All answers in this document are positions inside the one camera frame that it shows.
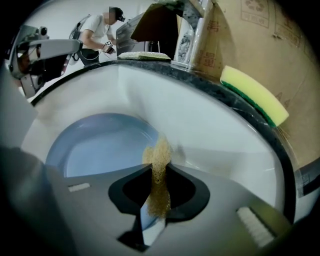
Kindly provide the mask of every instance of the yellow sponge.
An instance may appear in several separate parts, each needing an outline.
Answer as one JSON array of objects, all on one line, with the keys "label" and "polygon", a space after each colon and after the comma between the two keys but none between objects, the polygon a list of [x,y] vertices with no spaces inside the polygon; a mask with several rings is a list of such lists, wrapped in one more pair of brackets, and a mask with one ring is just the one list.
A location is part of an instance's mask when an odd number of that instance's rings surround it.
[{"label": "yellow sponge", "polygon": [[289,113],[279,100],[259,82],[247,74],[230,66],[225,66],[220,78],[221,83],[239,94],[258,110],[272,127],[282,124]]}]

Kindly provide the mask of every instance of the dark countertop edge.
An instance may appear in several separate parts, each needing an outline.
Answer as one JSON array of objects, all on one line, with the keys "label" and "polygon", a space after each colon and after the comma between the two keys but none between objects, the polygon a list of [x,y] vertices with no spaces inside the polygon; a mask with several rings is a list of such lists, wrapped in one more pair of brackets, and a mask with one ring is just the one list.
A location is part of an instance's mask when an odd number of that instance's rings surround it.
[{"label": "dark countertop edge", "polygon": [[61,78],[46,90],[41,92],[37,97],[35,97],[31,104],[35,106],[54,89],[87,71],[110,65],[127,65],[131,67],[137,67],[179,80],[192,88],[198,89],[210,95],[211,97],[214,97],[243,117],[269,143],[281,162],[285,186],[283,215],[289,220],[290,223],[294,222],[296,211],[295,175],[290,158],[281,141],[279,140],[276,131],[270,127],[263,116],[260,115],[260,113],[257,112],[257,110],[248,104],[242,97],[220,84],[213,83],[204,77],[201,77],[199,74],[195,74],[192,71],[185,71],[180,67],[173,66],[169,62],[163,61],[112,60],[87,66]]}]

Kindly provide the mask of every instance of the white t-shirt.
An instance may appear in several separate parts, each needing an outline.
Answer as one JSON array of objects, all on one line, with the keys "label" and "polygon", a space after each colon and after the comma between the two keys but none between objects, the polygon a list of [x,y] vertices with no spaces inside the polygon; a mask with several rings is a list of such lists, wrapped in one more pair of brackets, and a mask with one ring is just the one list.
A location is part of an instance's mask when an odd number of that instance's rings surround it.
[{"label": "white t-shirt", "polygon": [[105,20],[102,15],[92,15],[90,16],[81,28],[81,32],[84,30],[91,30],[93,35],[91,39],[96,43],[101,43],[102,38],[107,36],[112,36],[112,29],[110,25],[105,24]]}]

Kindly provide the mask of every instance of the yellow foam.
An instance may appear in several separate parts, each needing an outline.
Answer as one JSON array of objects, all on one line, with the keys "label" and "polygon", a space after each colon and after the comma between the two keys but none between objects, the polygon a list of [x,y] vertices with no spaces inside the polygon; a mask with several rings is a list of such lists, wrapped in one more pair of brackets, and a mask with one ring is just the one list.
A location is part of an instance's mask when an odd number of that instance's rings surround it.
[{"label": "yellow foam", "polygon": [[280,101],[263,85],[247,74],[230,66],[225,66],[220,78],[222,84],[229,84],[241,91],[259,106],[277,127],[289,116]]}]

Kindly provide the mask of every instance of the machine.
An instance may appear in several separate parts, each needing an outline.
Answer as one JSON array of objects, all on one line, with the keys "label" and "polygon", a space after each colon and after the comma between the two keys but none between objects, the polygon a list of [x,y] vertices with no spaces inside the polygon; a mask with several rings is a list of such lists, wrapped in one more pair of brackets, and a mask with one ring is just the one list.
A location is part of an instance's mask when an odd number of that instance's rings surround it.
[{"label": "machine", "polygon": [[46,82],[62,76],[82,46],[80,40],[49,39],[46,27],[22,25],[10,51],[9,70],[30,98]]},{"label": "machine", "polygon": [[[63,75],[72,54],[82,48],[79,40],[49,39],[47,33],[45,27],[23,25],[12,46],[9,71],[26,97]],[[24,253],[271,255],[310,227],[311,218],[319,224],[319,202],[292,227],[234,181],[168,164],[170,211],[165,228],[146,245],[141,208],[151,190],[151,165],[63,177],[18,148],[2,146],[0,154],[6,243]]]}]

